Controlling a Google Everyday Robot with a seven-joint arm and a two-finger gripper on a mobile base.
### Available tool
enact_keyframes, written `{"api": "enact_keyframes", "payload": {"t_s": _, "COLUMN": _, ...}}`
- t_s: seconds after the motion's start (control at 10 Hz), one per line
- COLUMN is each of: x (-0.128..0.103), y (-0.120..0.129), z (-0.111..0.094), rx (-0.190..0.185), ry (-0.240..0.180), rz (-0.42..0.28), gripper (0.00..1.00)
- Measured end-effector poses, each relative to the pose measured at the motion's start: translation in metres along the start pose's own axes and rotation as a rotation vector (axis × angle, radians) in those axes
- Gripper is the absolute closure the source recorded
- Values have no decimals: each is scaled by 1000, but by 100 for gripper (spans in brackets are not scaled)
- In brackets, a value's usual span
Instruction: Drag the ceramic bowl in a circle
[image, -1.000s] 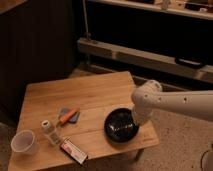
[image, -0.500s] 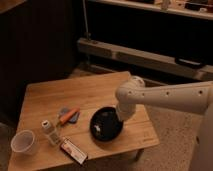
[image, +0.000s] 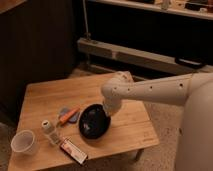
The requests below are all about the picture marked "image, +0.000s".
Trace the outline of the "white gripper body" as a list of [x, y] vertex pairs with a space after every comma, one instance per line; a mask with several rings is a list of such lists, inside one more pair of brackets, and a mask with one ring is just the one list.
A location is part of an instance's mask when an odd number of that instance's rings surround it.
[[111, 99], [103, 100], [103, 109], [107, 116], [113, 116], [121, 109], [121, 107], [122, 107], [121, 100], [111, 100]]

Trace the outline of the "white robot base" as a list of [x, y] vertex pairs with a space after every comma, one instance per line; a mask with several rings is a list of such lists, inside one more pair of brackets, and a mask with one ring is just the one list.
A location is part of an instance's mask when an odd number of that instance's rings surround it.
[[213, 73], [181, 81], [184, 105], [174, 171], [213, 171]]

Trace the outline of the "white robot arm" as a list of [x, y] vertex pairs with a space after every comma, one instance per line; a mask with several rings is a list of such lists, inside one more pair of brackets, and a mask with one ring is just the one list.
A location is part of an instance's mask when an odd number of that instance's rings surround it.
[[101, 86], [103, 109], [107, 116], [113, 116], [120, 110], [124, 99], [182, 106], [193, 92], [211, 82], [213, 73], [191, 73], [134, 82], [129, 72], [119, 71]]

